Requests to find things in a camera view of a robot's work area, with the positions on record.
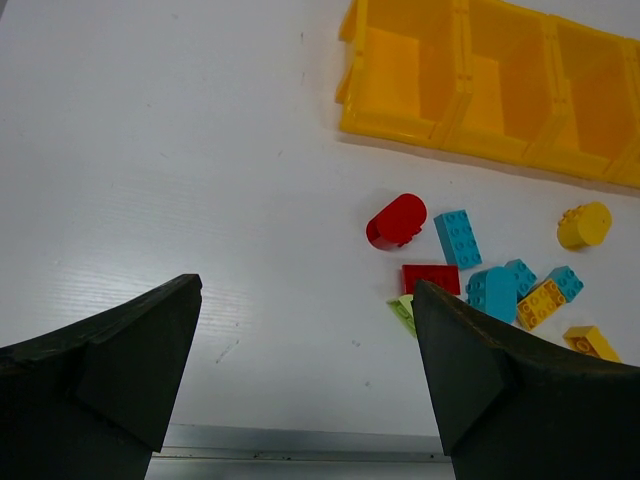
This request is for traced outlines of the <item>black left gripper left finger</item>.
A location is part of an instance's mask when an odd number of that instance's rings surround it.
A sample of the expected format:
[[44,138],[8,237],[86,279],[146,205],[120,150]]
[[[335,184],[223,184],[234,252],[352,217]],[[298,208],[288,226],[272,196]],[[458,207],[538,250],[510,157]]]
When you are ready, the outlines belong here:
[[180,275],[1,349],[4,479],[142,479],[161,450],[202,305]]

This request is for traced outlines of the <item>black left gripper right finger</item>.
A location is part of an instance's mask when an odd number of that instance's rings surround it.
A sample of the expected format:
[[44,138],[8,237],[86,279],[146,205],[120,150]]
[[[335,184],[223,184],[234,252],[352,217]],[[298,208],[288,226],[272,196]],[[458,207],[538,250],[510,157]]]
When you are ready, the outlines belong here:
[[557,346],[421,281],[413,313],[459,479],[635,479],[639,370]]

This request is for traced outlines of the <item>red rectangular lego brick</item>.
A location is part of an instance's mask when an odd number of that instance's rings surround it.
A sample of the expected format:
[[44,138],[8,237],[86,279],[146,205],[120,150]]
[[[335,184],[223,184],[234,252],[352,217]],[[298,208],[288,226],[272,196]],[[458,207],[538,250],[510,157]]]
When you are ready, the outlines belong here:
[[452,295],[461,294],[459,269],[455,265],[406,264],[401,267],[405,294],[413,294],[418,281],[431,282]]

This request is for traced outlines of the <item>red oval lego brick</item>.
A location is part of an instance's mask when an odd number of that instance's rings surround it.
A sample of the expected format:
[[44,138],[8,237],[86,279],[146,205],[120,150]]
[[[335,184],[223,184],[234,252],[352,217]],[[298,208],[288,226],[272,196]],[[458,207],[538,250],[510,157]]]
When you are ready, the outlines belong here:
[[401,194],[368,222],[367,240],[379,250],[399,249],[421,232],[427,217],[427,207],[418,196]]

